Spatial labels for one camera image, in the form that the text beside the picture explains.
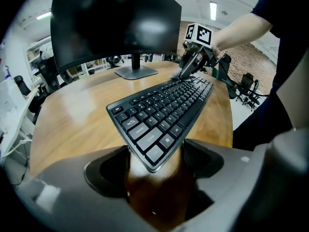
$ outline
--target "brick wall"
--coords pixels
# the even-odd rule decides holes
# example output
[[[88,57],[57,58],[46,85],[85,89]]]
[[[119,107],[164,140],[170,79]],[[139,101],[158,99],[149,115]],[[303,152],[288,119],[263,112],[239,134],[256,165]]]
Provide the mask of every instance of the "brick wall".
[[[177,55],[184,54],[183,41],[188,24],[192,22],[182,21],[180,25],[180,33],[177,47]],[[219,31],[218,28],[210,27],[214,32]],[[276,65],[260,50],[256,49],[252,44],[243,44],[231,49],[227,49],[221,53],[219,57],[227,53],[231,56],[232,62],[228,71],[229,77],[240,82],[242,75],[247,72],[253,75],[254,80],[260,80],[259,90],[268,94],[272,87],[272,80],[276,74]]]

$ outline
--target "dark sleeve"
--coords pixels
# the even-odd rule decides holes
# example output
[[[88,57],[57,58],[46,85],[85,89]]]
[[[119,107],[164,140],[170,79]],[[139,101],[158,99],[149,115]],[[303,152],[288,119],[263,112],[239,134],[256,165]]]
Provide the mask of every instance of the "dark sleeve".
[[[270,32],[278,38],[280,37],[279,4],[280,1],[278,0],[259,0],[251,11],[252,14],[255,14],[271,23],[274,27]]]

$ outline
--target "person's arm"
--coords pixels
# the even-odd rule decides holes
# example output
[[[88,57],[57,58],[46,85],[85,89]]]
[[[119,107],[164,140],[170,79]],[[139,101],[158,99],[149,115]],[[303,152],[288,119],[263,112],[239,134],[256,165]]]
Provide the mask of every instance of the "person's arm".
[[[259,0],[251,13],[241,16],[216,33],[212,42],[215,55],[222,50],[261,38],[273,25],[278,24],[278,6],[277,0]]]
[[[212,49],[217,56],[222,50],[261,38],[272,27],[271,23],[255,14],[245,14],[215,34]]]

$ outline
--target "black keyboard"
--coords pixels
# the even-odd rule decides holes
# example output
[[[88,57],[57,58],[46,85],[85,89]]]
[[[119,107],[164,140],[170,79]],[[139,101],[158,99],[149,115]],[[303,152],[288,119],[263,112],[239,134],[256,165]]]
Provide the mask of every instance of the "black keyboard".
[[[212,83],[199,75],[169,80],[106,107],[135,156],[155,173],[171,157],[197,120]]]

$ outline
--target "monitor stand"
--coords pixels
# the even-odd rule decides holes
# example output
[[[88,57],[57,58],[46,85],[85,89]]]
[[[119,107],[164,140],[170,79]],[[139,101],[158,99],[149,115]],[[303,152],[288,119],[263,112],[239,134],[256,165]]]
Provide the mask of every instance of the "monitor stand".
[[[132,54],[132,66],[119,68],[115,71],[115,73],[124,79],[135,80],[158,74],[158,71],[140,65],[140,55]]]

